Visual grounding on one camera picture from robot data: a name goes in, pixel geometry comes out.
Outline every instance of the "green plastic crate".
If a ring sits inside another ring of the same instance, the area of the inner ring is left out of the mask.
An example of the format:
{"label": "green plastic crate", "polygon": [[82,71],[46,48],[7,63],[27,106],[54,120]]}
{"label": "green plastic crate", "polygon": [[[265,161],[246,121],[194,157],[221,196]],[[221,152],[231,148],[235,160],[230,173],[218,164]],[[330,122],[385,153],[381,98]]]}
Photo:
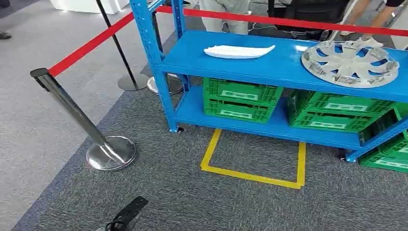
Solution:
{"label": "green plastic crate", "polygon": [[299,107],[294,97],[288,100],[289,124],[291,127],[359,132],[375,121],[373,117],[308,112],[299,110]]}
{"label": "green plastic crate", "polygon": [[[399,103],[391,112],[384,115],[376,124],[376,130],[374,134],[378,134],[381,131],[387,129],[392,124],[398,122],[403,117],[408,115],[408,104]],[[392,154],[395,152],[408,154],[408,133],[403,131],[389,141],[380,145],[382,153]]]}
{"label": "green plastic crate", "polygon": [[225,101],[224,97],[204,97],[204,114],[256,123],[267,123],[278,101],[269,106]]}
{"label": "green plastic crate", "polygon": [[205,98],[224,97],[247,104],[274,104],[279,100],[283,87],[244,83],[215,78],[203,79]]}
{"label": "green plastic crate", "polygon": [[385,154],[374,149],[358,159],[362,166],[408,173],[408,154]]}
{"label": "green plastic crate", "polygon": [[362,97],[296,90],[295,97],[303,110],[352,116],[379,118],[395,106],[393,101],[366,99]]}

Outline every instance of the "dark gray carpet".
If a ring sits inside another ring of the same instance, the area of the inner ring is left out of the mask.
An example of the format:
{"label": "dark gray carpet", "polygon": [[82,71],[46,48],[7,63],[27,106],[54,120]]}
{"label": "dark gray carpet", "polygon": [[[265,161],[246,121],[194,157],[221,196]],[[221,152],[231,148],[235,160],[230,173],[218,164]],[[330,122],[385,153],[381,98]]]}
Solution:
{"label": "dark gray carpet", "polygon": [[[125,92],[99,127],[134,140],[137,162],[117,172],[94,170],[84,163],[86,141],[40,198],[43,208],[23,219],[37,218],[14,230],[94,231],[138,195],[150,200],[138,231],[408,227],[407,175],[341,162],[334,148],[307,146],[306,185],[294,190],[201,171],[213,130],[184,125],[184,133],[169,133],[157,96],[147,90]],[[211,164],[294,180],[296,148],[291,141],[223,131]]]}
{"label": "dark gray carpet", "polygon": [[10,7],[1,9],[0,8],[0,18],[4,18],[16,11],[19,11],[33,3],[36,3],[39,0],[9,0]]}

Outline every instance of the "yellow floor tape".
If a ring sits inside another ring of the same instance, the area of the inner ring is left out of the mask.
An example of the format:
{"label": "yellow floor tape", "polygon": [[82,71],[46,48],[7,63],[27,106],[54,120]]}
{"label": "yellow floor tape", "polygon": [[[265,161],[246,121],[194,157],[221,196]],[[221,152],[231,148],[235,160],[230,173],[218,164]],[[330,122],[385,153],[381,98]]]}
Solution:
{"label": "yellow floor tape", "polygon": [[262,183],[279,185],[293,189],[301,189],[301,187],[305,185],[306,144],[303,142],[299,143],[296,182],[262,177],[243,172],[237,172],[228,169],[209,166],[211,157],[217,146],[219,136],[221,135],[221,131],[222,131],[221,129],[216,129],[214,131],[213,137],[211,138],[210,143],[207,147],[207,151],[205,152],[203,160],[201,161],[200,164],[201,170],[207,172],[214,172],[221,175],[227,175],[231,177],[237,177],[245,180],[254,180]]}

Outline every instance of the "white object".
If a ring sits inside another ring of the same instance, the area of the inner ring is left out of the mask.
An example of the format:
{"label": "white object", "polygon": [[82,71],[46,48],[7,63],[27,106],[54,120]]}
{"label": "white object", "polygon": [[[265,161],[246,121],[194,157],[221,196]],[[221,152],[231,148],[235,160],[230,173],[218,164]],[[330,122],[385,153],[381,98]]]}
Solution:
{"label": "white object", "polygon": [[340,32],[340,35],[341,36],[347,36],[347,35],[350,35],[350,34],[354,34],[355,32],[353,32],[353,31],[342,31],[342,32]]}
{"label": "white object", "polygon": [[384,44],[377,42],[373,37],[371,37],[368,40],[362,40],[361,37],[359,37],[356,42],[366,46],[366,47],[383,47]]}
{"label": "white object", "polygon": [[[51,0],[57,10],[87,13],[101,13],[95,0]],[[107,14],[115,14],[126,5],[129,0],[101,0]]]}
{"label": "white object", "polygon": [[318,78],[350,88],[374,88],[392,82],[399,63],[381,48],[356,41],[321,42],[302,54],[302,64]]}
{"label": "white object", "polygon": [[234,46],[213,46],[204,49],[210,56],[224,59],[254,59],[266,55],[275,48],[275,45],[268,48],[234,47]]}

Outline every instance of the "shoe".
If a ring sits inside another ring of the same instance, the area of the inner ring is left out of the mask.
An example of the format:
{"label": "shoe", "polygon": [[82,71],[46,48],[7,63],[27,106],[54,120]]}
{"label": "shoe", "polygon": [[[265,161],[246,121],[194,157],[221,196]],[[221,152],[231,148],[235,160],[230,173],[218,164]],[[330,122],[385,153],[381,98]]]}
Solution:
{"label": "shoe", "polygon": [[380,42],[377,42],[373,37],[371,37],[370,39],[368,39],[366,41],[362,40],[361,37],[359,37],[356,40],[356,42],[358,42],[360,44],[363,44],[364,46],[373,47],[373,48],[382,47],[384,45],[384,44],[382,44]]}
{"label": "shoe", "polygon": [[[183,6],[190,6],[191,3],[189,3],[188,1],[183,1]],[[165,1],[165,6],[171,6],[171,1],[167,0]]]}
{"label": "shoe", "polygon": [[350,35],[350,34],[354,34],[355,32],[353,32],[353,31],[341,31],[340,32],[340,35],[341,36],[347,36],[347,35]]}
{"label": "shoe", "polygon": [[11,34],[9,34],[7,32],[0,31],[0,39],[1,40],[11,39],[11,38],[12,38]]}

